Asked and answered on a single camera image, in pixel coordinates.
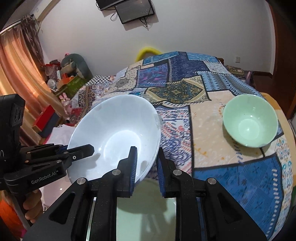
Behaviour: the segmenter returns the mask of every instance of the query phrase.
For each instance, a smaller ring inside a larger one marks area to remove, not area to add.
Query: white wall
[[[271,74],[274,73],[274,62],[276,58],[276,35],[275,35],[275,29],[274,29],[274,20],[272,18],[271,10],[269,7],[269,4],[265,2],[267,14],[268,14],[268,20],[269,20],[269,25],[270,25],[270,37],[271,37],[271,56],[270,56],[270,70],[269,72]]]
[[[143,47],[224,58],[245,70],[271,69],[271,30],[265,0],[152,0],[149,31],[122,25],[95,0],[61,0],[43,20],[39,38],[50,60],[81,54],[93,74],[111,75],[134,63]],[[235,63],[235,56],[241,63]]]

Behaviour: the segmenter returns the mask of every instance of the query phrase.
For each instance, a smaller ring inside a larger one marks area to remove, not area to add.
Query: curtain
[[[0,95],[17,93],[26,101],[21,143],[37,145],[41,137],[32,129],[36,118],[49,105],[62,116],[63,107],[33,61],[21,26],[6,31],[0,39]]]
[[[29,51],[34,55],[39,63],[39,67],[44,65],[43,51],[39,42],[38,34],[35,28],[35,21],[30,15],[24,16],[20,23]]]

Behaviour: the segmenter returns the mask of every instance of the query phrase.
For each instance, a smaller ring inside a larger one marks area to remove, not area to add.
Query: cable
[[[149,9],[149,11],[148,11],[148,14],[147,14],[147,16],[145,16],[145,17],[143,17],[143,18],[139,18],[139,20],[141,21],[141,23],[142,24],[144,24],[144,26],[149,30],[149,28],[148,28],[148,23],[147,23],[147,19],[148,19],[148,17],[149,17],[149,13],[150,13],[150,11],[151,11],[151,8],[152,8],[152,1],[149,1],[150,2],[150,9]]]
[[[111,20],[112,22],[116,21],[116,19],[117,19],[117,17],[118,17],[118,14],[117,14],[116,17],[114,18],[114,20],[112,20],[112,17],[113,17],[115,14],[117,14],[116,11],[115,11],[115,12],[111,15],[111,17],[110,17],[110,20]]]

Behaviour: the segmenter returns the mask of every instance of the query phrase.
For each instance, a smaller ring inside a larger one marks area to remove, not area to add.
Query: pink toy
[[[59,96],[62,105],[64,107],[64,111],[67,115],[66,121],[69,123],[70,122],[70,114],[72,112],[72,105],[71,105],[71,100],[67,97],[66,93],[63,93],[63,95]]]

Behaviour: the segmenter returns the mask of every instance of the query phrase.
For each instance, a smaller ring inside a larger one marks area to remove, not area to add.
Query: stuffed toy
[[[70,71],[71,69],[74,69],[74,72],[77,73],[77,75],[85,80],[91,80],[93,75],[91,71],[89,70],[84,58],[76,53],[72,53],[67,55],[62,61],[61,61],[61,67],[62,72],[63,71]]]
[[[47,81],[47,86],[49,88],[51,88],[53,91],[56,91],[57,90],[57,82],[55,80],[53,80],[53,79],[49,79]]]
[[[62,69],[61,69],[61,75],[67,74],[68,76],[70,76],[71,73],[76,73],[76,72],[77,71],[76,71],[76,63],[75,62],[71,62],[71,63],[67,64],[65,67],[62,67]]]
[[[71,105],[71,100],[67,97],[66,93],[63,93],[63,95],[59,96],[62,105],[64,107],[64,111],[66,113],[66,122],[70,122],[70,115],[72,112],[72,105]]]

